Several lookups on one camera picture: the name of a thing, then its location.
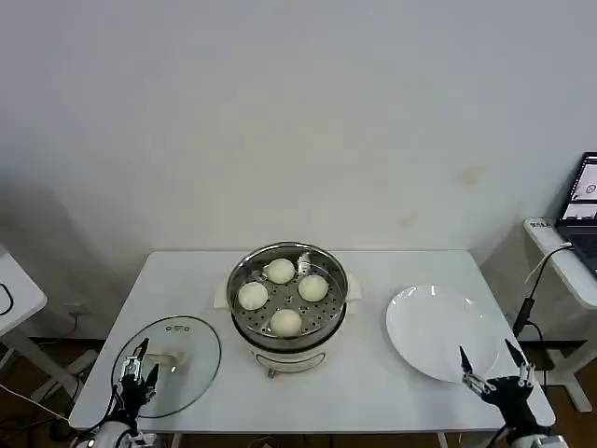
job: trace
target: white table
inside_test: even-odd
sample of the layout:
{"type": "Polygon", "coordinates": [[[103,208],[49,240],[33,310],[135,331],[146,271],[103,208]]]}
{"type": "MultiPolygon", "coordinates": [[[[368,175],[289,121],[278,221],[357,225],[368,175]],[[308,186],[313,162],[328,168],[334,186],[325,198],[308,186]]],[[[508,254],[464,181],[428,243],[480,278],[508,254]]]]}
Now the white table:
{"type": "MultiPolygon", "coordinates": [[[[198,315],[208,321],[221,339],[222,360],[214,383],[198,401],[169,417],[141,419],[142,430],[392,433],[494,430],[504,424],[496,408],[464,385],[441,383],[413,369],[393,348],[384,328],[385,308],[399,290],[434,283],[454,287],[474,299],[493,318],[497,337],[515,341],[467,252],[335,252],[363,288],[360,309],[342,324],[342,339],[326,365],[273,380],[253,361],[229,315],[213,309],[216,287],[244,255],[151,254],[76,402],[71,426],[90,427],[102,418],[120,348],[139,329],[167,315],[198,315]]],[[[518,374],[505,344],[492,374],[518,374]]],[[[539,387],[530,404],[541,424],[554,423],[553,411],[539,387]]]]}
{"type": "MultiPolygon", "coordinates": [[[[553,228],[551,219],[528,218],[524,221],[524,229],[543,254],[549,253],[564,242],[553,228]]],[[[554,254],[549,262],[583,307],[597,309],[597,280],[572,250],[554,254]]],[[[548,350],[554,364],[554,369],[549,371],[549,384],[563,385],[576,409],[582,413],[590,413],[592,406],[575,374],[597,357],[597,330],[588,334],[587,339],[567,358],[564,358],[559,350],[548,350]]],[[[537,377],[542,379],[543,375],[538,374],[537,377]]]]}
{"type": "MultiPolygon", "coordinates": [[[[5,315],[0,315],[0,341],[10,349],[1,364],[4,364],[16,350],[51,376],[55,382],[60,383],[72,397],[76,393],[75,377],[56,364],[51,357],[17,329],[20,323],[46,306],[48,299],[17,261],[1,248],[0,283],[7,287],[14,300],[12,309],[5,315]]],[[[6,295],[4,289],[0,290],[0,294],[6,295]]]]}

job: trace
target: metal steamer tray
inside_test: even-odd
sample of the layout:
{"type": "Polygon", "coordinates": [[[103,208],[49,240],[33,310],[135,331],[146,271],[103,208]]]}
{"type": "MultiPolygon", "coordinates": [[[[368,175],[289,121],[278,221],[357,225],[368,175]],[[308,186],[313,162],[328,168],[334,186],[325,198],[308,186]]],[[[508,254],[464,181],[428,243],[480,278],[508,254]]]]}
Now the metal steamer tray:
{"type": "Polygon", "coordinates": [[[344,318],[348,278],[340,263],[326,251],[301,243],[277,243],[247,255],[234,268],[227,284],[227,300],[238,331],[265,350],[294,353],[308,350],[325,341],[344,318]],[[268,280],[264,269],[275,259],[289,259],[296,274],[285,285],[268,280]],[[321,275],[328,284],[326,296],[318,302],[305,301],[299,294],[299,282],[306,275],[321,275]],[[255,311],[247,311],[238,302],[238,291],[246,283],[259,282],[268,290],[268,301],[255,311]],[[271,317],[278,310],[291,309],[302,319],[300,334],[280,338],[271,333],[271,317]]]}

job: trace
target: white plate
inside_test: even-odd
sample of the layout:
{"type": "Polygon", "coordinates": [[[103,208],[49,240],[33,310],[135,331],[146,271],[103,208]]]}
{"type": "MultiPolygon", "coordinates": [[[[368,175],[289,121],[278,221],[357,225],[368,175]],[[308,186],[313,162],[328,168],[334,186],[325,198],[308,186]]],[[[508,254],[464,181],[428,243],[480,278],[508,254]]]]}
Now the white plate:
{"type": "Polygon", "coordinates": [[[475,373],[485,375],[497,361],[499,341],[492,323],[472,300],[446,287],[401,291],[388,305],[385,325],[398,353],[441,381],[462,381],[460,346],[475,373]]]}

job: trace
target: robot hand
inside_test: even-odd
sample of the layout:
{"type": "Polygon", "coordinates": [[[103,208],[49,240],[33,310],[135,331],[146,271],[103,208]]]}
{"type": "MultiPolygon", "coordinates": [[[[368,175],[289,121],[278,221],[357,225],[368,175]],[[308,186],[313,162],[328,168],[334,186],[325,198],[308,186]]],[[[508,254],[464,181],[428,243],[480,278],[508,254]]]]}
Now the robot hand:
{"type": "Polygon", "coordinates": [[[145,338],[141,344],[127,357],[120,372],[122,384],[122,398],[120,415],[122,423],[128,424],[136,430],[139,409],[147,404],[156,395],[156,382],[158,381],[158,364],[149,372],[146,379],[141,375],[143,358],[146,355],[149,339],[145,338]]]}
{"type": "Polygon", "coordinates": [[[537,424],[527,399],[535,387],[535,365],[529,364],[522,353],[506,339],[507,349],[519,368],[519,375],[484,380],[473,372],[463,347],[460,347],[463,383],[486,403],[496,406],[506,422],[507,440],[532,435],[548,435],[549,427],[537,424]]]}
{"type": "Polygon", "coordinates": [[[72,446],[97,448],[122,448],[125,446],[152,446],[155,437],[142,434],[137,430],[137,418],[141,407],[148,403],[156,394],[158,381],[158,365],[143,378],[143,358],[149,346],[149,339],[145,338],[127,357],[122,365],[119,382],[122,392],[119,394],[116,386],[112,389],[112,399],[116,399],[114,409],[110,409],[104,418],[93,427],[77,436],[72,446]]]}

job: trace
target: floor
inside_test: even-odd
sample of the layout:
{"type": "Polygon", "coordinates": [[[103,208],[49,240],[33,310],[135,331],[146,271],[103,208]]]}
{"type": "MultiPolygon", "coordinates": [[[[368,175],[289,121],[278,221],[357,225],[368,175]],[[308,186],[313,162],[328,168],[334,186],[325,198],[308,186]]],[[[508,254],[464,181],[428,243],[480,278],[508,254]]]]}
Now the floor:
{"type": "MultiPolygon", "coordinates": [[[[101,349],[98,342],[60,342],[44,345],[44,349],[63,365],[67,365],[87,349],[101,349]]],[[[542,357],[534,349],[525,350],[527,355],[538,365],[542,357]]],[[[591,363],[579,375],[580,383],[584,386],[589,399],[597,407],[597,362],[591,363]]],[[[44,373],[33,367],[24,358],[16,357],[15,361],[0,373],[0,382],[23,395],[29,395],[33,390],[47,380],[44,373]]],[[[554,434],[562,434],[571,448],[589,448],[595,446],[597,441],[597,412],[578,413],[560,387],[550,387],[548,397],[557,415],[557,423],[553,428],[554,434]]],[[[56,427],[51,422],[46,422],[30,430],[15,432],[15,428],[29,425],[33,422],[46,420],[48,417],[43,412],[22,399],[9,395],[0,390],[0,448],[64,448],[66,441],[52,441],[49,433],[54,438],[67,435],[68,427],[56,427]],[[18,415],[19,420],[9,419],[10,415],[18,415]]],[[[59,391],[56,395],[44,400],[50,409],[66,412],[71,404],[65,393],[59,391]]],[[[459,434],[449,435],[451,448],[460,446],[459,434]]],[[[230,448],[261,448],[266,442],[271,448],[357,448],[357,447],[392,447],[392,448],[437,448],[437,437],[433,434],[408,434],[408,435],[285,435],[276,436],[275,439],[257,439],[253,435],[186,435],[183,437],[181,447],[230,447],[230,448]]]]}

